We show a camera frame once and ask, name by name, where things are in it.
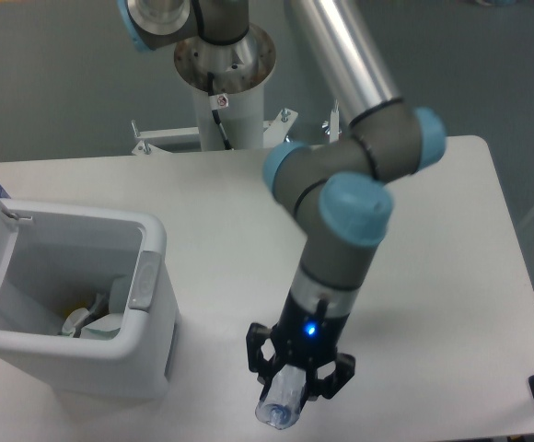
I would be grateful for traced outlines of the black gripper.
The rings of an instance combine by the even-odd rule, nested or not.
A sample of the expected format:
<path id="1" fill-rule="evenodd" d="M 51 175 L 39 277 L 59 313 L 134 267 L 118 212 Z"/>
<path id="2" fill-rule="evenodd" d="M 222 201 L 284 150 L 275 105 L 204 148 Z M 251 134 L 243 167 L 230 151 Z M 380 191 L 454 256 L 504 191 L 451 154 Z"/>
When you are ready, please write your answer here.
<path id="1" fill-rule="evenodd" d="M 273 329 L 251 323 L 246 335 L 248 366 L 262 385 L 270 385 L 285 366 L 306 371 L 304 401 L 332 399 L 354 376 L 355 358 L 338 353 L 338 342 L 349 318 L 327 316 L 329 303 L 319 301 L 315 312 L 300 306 L 289 292 Z M 270 340 L 274 354 L 267 360 L 262 347 Z M 334 362 L 334 370 L 319 378 L 317 370 Z"/>

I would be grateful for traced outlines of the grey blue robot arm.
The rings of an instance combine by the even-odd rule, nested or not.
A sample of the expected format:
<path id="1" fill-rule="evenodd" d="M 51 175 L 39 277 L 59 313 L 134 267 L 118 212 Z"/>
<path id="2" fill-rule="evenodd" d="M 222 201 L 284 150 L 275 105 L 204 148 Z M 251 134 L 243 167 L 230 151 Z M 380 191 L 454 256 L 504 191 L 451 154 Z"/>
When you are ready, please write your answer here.
<path id="1" fill-rule="evenodd" d="M 393 202 L 389 182 L 438 162 L 446 130 L 427 108 L 403 101 L 352 1 L 292 1 L 319 68 L 349 123 L 345 137 L 320 147 L 283 143 L 263 164 L 274 200 L 306 233 L 282 314 L 272 327 L 247 333 L 250 371 L 261 403 L 333 397 L 354 375 L 355 361 L 337 349 L 344 325 Z M 202 95 L 199 131 L 223 150 L 245 146 L 239 134 L 262 119 L 236 122 L 234 97 L 271 73 L 270 40 L 250 23 L 245 1 L 121 1 L 118 8 L 141 51 L 175 49 L 181 78 Z"/>

